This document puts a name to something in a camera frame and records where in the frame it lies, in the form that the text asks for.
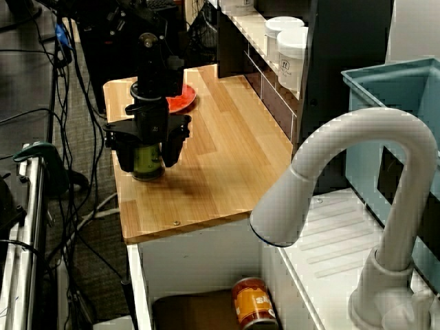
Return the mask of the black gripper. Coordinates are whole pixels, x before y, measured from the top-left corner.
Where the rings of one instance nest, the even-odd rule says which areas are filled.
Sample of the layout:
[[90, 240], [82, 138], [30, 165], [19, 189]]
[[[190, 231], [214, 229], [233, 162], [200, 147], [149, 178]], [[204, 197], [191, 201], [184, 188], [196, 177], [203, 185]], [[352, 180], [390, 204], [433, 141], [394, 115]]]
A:
[[124, 172], [134, 171], [134, 150], [138, 144], [162, 143], [162, 159], [167, 168], [174, 166], [189, 137], [189, 115], [169, 112], [165, 98], [138, 100], [125, 107], [129, 119], [108, 122], [105, 146], [116, 151], [120, 168]]

